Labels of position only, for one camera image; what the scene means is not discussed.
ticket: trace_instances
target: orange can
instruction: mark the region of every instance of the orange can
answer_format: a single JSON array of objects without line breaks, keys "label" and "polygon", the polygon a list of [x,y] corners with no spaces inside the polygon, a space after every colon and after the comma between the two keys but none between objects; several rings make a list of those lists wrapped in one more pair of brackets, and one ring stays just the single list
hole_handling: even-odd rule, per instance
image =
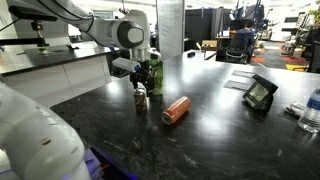
[{"label": "orange can", "polygon": [[183,96],[163,111],[162,121],[168,125],[175,123],[191,107],[191,101]]}]

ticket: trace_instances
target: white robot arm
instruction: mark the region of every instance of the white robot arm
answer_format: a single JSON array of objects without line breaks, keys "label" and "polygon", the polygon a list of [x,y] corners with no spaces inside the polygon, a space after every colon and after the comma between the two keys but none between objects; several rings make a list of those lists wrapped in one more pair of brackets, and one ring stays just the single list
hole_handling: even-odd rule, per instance
[{"label": "white robot arm", "polygon": [[[131,10],[124,18],[103,20],[69,0],[9,0],[56,16],[80,29],[99,45],[130,50],[126,69],[148,59],[160,59],[150,50],[146,14]],[[90,179],[83,161],[84,146],[76,131],[55,113],[0,83],[0,148],[13,171],[26,180]]]}]

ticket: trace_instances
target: black countertop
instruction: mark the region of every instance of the black countertop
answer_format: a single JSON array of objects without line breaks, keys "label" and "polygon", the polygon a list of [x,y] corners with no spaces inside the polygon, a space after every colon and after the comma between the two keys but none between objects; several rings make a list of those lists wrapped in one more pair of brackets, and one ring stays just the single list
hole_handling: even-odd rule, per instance
[{"label": "black countertop", "polygon": [[[279,86],[267,114],[243,103],[229,81],[252,84],[235,70],[254,72]],[[164,95],[136,113],[127,78],[52,107],[84,141],[140,179],[320,179],[320,138],[302,130],[283,105],[306,102],[320,76],[187,58],[164,63]],[[181,96],[192,101],[176,124],[162,111]]]},{"label": "black countertop", "polygon": [[65,64],[94,56],[110,53],[109,48],[82,47],[69,50],[67,46],[50,46],[49,54],[41,55],[38,49],[25,50],[25,54],[0,53],[0,74],[10,76],[26,71]]}]

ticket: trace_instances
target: office chair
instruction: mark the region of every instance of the office chair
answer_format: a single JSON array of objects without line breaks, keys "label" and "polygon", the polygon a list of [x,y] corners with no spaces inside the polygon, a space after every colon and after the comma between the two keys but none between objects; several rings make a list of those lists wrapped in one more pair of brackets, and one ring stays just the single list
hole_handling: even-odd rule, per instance
[{"label": "office chair", "polygon": [[304,69],[307,72],[320,73],[320,42],[314,41],[312,46],[313,46],[312,56],[311,56],[309,66],[302,67],[302,68],[294,68],[293,70]]},{"label": "office chair", "polygon": [[248,60],[247,51],[248,47],[244,34],[237,33],[230,41],[226,51],[227,61],[246,64]]}]

